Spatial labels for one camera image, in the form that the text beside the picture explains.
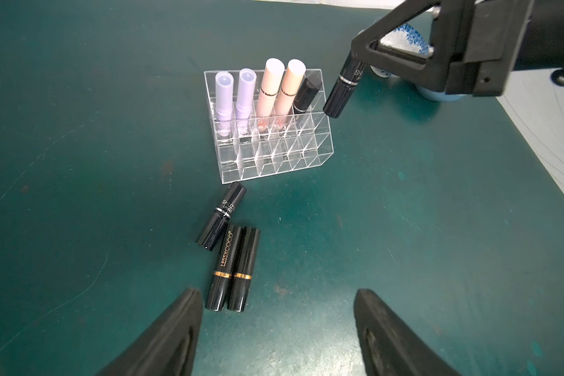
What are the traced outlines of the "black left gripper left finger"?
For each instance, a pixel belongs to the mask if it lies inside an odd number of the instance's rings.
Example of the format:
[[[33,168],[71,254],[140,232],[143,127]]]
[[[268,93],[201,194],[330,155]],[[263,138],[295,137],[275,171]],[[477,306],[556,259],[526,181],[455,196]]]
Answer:
[[[201,328],[201,292],[188,288],[99,375],[190,375]]]

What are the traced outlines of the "lilac lipstick tube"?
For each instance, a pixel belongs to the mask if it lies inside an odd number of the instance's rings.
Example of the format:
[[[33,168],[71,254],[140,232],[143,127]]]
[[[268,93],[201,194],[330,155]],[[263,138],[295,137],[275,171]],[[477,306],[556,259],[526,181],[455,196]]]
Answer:
[[[216,74],[216,128],[222,137],[230,135],[233,114],[233,76],[228,71]]]
[[[238,95],[236,102],[236,126],[240,136],[246,136],[248,131],[248,120],[252,115],[253,97],[257,75],[250,68],[244,68],[239,72]]]

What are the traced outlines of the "pink lip gloss tube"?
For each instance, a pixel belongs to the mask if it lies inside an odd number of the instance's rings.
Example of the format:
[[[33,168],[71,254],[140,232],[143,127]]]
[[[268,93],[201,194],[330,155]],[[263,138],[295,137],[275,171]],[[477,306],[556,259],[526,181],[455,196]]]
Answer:
[[[275,124],[279,130],[286,128],[288,115],[291,112],[295,96],[299,91],[305,73],[306,66],[301,60],[292,59],[288,62],[280,92],[274,105]]]

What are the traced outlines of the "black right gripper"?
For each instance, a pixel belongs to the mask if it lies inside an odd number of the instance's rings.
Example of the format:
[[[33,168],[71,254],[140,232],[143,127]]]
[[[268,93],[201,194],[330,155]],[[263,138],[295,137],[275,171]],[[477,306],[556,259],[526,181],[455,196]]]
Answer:
[[[359,32],[349,55],[435,92],[497,97],[515,66],[533,7],[532,1],[405,1]],[[432,52],[380,43],[429,9]]]

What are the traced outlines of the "black lipstick tube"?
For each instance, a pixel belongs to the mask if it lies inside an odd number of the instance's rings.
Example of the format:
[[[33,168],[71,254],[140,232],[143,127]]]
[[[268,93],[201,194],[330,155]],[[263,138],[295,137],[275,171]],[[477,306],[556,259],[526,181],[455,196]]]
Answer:
[[[313,71],[305,76],[292,104],[293,114],[308,112],[321,87],[321,72]]]
[[[245,193],[246,188],[239,182],[230,184],[221,202],[216,206],[205,228],[197,238],[198,245],[209,251],[214,249]]]
[[[330,118],[338,118],[350,97],[359,85],[366,64],[357,60],[352,53],[346,58],[341,72],[334,84],[330,96],[324,105],[324,114]]]
[[[234,224],[228,225],[223,236],[219,256],[216,260],[211,279],[211,287],[205,303],[207,310],[222,311],[227,301],[243,236],[244,229],[242,227]]]
[[[233,274],[228,310],[240,313],[247,305],[260,238],[261,230],[254,227],[245,228],[241,253]]]

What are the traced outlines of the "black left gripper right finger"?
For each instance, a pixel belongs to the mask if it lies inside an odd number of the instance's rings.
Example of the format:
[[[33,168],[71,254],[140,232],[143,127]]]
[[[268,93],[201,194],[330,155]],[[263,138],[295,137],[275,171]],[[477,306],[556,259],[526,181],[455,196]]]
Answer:
[[[458,374],[374,291],[365,288],[357,291],[353,313],[366,374]]]

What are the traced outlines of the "pale pink lipstick tube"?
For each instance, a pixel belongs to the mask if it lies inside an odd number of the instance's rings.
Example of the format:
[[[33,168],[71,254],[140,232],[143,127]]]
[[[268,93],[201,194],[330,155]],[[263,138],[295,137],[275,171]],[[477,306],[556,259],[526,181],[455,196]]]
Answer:
[[[269,124],[269,117],[272,114],[280,83],[285,73],[284,63],[277,58],[269,58],[263,79],[260,85],[258,102],[255,110],[257,126],[260,133],[265,133]]]

